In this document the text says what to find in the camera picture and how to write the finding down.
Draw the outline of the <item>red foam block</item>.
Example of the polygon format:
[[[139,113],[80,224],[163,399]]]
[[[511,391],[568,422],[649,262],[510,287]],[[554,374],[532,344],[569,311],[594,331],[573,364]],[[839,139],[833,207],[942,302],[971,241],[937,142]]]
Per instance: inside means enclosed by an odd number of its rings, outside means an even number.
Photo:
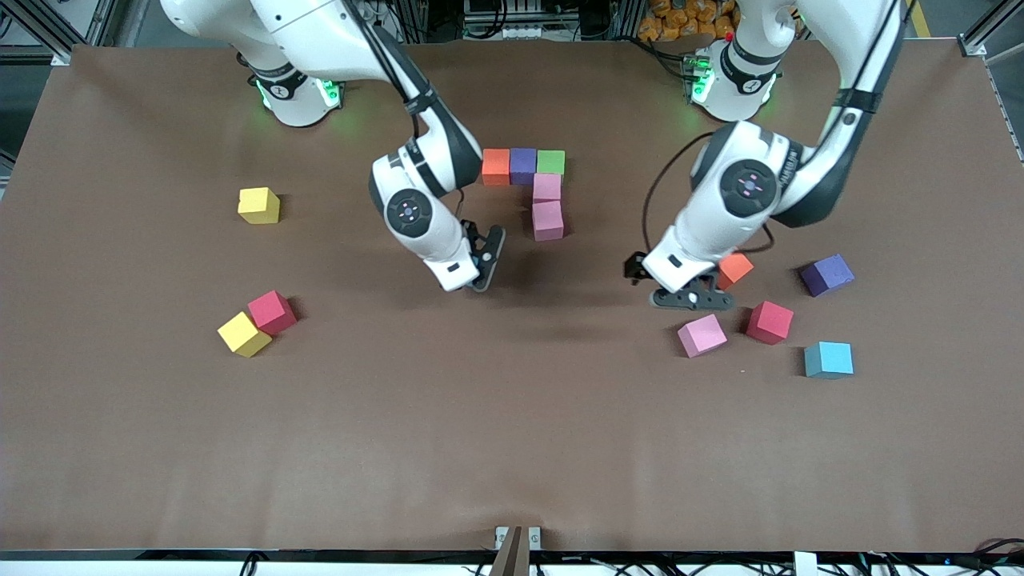
[[[271,336],[291,328],[298,321],[291,302],[276,290],[254,298],[246,307],[248,307],[254,325],[261,332]]]
[[[764,344],[779,344],[790,338],[794,311],[765,300],[752,310],[746,336]]]

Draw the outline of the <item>light blue foam block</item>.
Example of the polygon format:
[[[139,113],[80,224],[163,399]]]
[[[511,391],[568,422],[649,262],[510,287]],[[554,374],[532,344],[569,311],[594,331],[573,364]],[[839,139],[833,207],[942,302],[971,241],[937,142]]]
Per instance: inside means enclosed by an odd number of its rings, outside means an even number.
[[[840,379],[855,375],[851,344],[817,342],[803,351],[805,376],[818,379]]]

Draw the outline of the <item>white power strip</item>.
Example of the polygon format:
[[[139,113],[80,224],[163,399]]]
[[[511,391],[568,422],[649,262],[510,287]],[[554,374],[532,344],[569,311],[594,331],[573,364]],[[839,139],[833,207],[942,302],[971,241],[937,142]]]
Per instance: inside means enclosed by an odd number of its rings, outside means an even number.
[[[479,35],[482,41],[534,41],[571,42],[578,39],[577,22],[541,22],[541,23],[506,23],[498,32],[490,33],[484,26],[481,30],[472,30],[464,35],[465,39],[474,40]]]

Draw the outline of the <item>yellow foam block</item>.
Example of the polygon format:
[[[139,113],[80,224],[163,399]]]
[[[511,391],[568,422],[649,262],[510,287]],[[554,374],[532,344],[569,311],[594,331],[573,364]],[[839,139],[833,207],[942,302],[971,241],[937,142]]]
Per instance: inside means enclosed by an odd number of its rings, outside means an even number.
[[[272,342],[272,337],[257,328],[245,311],[240,311],[229,321],[220,325],[217,334],[231,353],[243,358],[256,356],[260,349],[264,349]]]
[[[281,201],[269,187],[245,187],[238,193],[236,211],[249,225],[275,225]]]

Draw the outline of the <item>bag of orange items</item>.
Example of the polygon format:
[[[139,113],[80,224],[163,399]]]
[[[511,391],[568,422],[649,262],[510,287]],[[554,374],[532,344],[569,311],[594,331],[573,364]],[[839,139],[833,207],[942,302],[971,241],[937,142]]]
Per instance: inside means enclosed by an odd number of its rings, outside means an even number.
[[[731,39],[741,17],[736,0],[648,0],[636,36],[651,42],[695,35]]]

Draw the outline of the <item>small metal bracket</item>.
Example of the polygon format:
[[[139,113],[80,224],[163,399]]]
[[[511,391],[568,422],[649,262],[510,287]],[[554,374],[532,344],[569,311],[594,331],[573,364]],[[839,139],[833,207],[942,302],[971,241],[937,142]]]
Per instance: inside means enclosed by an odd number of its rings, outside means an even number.
[[[500,550],[506,537],[512,531],[513,528],[508,526],[498,526],[494,529],[494,546],[490,548],[496,551]],[[522,540],[528,543],[528,548],[531,551],[542,550],[542,530],[540,527],[520,527],[520,533],[522,533]]]

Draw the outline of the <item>brown post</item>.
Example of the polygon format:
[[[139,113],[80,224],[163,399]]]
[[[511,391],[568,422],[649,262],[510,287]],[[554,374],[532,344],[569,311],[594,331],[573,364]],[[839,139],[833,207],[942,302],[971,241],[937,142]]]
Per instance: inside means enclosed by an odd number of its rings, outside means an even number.
[[[530,576],[530,532],[527,527],[507,527],[496,539],[498,552],[489,576]]]

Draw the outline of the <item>aluminium frame post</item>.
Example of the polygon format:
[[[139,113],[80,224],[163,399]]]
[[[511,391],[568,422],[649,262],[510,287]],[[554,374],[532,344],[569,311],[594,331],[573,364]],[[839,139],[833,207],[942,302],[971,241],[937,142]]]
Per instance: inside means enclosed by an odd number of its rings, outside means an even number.
[[[985,43],[1024,10],[1024,0],[994,0],[994,4],[976,22],[959,33],[958,44],[965,56],[987,56]]]

